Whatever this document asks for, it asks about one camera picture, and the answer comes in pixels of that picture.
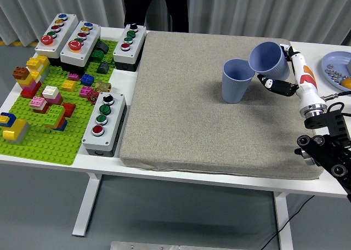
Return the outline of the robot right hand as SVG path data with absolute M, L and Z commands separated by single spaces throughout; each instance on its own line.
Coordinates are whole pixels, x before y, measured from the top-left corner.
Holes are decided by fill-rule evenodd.
M 305 57 L 291 45 L 263 42 L 249 55 L 249 66 L 264 87 L 283 96 L 297 94 L 301 116 L 312 117 L 327 110 Z

